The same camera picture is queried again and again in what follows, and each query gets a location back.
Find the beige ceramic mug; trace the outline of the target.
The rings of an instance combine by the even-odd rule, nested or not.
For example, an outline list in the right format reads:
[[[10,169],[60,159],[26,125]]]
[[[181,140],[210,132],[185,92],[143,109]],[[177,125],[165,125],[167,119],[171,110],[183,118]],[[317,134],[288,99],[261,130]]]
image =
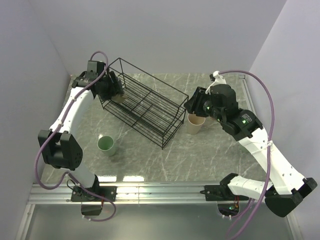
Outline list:
[[[122,104],[127,98],[128,96],[124,93],[113,96],[111,100],[115,103]]]

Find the beige plastic tumbler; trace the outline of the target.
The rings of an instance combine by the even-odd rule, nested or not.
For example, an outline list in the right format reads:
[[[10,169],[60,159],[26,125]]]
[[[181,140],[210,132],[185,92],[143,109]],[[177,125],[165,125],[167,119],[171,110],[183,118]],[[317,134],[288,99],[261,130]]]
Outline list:
[[[197,116],[195,114],[188,114],[187,115],[187,133],[190,135],[196,135],[202,125],[205,123],[206,118]]]

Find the green tumbler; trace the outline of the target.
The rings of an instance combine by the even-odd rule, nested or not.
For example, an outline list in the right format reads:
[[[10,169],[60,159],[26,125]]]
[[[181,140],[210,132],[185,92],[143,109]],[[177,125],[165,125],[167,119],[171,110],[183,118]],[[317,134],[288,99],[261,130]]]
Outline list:
[[[116,153],[115,141],[111,136],[102,136],[97,142],[97,147],[106,156],[113,156]]]

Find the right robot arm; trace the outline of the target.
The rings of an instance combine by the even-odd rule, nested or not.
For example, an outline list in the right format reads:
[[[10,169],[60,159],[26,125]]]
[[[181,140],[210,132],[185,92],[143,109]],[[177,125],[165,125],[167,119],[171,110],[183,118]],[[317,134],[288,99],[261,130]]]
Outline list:
[[[211,191],[224,200],[235,196],[251,199],[263,197],[266,206],[278,217],[286,217],[317,186],[312,177],[299,173],[268,139],[261,121],[250,110],[242,109],[236,92],[228,84],[211,86],[209,92],[197,87],[193,96],[184,103],[189,114],[215,119],[222,129],[243,146],[269,172],[267,183],[230,173],[219,183],[219,189]]]

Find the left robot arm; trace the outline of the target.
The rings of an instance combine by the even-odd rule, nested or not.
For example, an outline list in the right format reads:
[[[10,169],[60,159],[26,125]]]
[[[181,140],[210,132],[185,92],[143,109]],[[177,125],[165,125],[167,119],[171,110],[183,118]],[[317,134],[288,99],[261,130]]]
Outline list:
[[[91,59],[87,70],[72,82],[69,98],[58,119],[38,134],[38,156],[43,157],[45,164],[65,170],[76,185],[75,192],[89,201],[100,197],[100,183],[82,162],[83,150],[75,135],[84,112],[96,97],[111,100],[123,94],[121,81],[107,63]]]

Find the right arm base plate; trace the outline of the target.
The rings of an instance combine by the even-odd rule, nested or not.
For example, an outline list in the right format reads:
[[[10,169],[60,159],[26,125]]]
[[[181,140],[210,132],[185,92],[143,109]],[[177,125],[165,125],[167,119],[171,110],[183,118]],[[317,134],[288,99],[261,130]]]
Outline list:
[[[231,190],[224,185],[205,185],[204,189],[199,192],[205,195],[207,202],[223,202],[223,201],[247,201],[249,198],[243,195],[234,195]]]

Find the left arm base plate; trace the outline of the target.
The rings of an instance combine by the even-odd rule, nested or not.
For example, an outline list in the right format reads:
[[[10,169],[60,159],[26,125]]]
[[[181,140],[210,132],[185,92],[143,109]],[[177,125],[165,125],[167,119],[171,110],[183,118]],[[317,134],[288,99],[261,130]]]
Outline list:
[[[116,186],[100,186],[95,190],[90,189],[90,193],[79,186],[75,186],[71,194],[71,202],[99,202],[102,201],[98,196],[104,197],[112,202],[116,199]]]

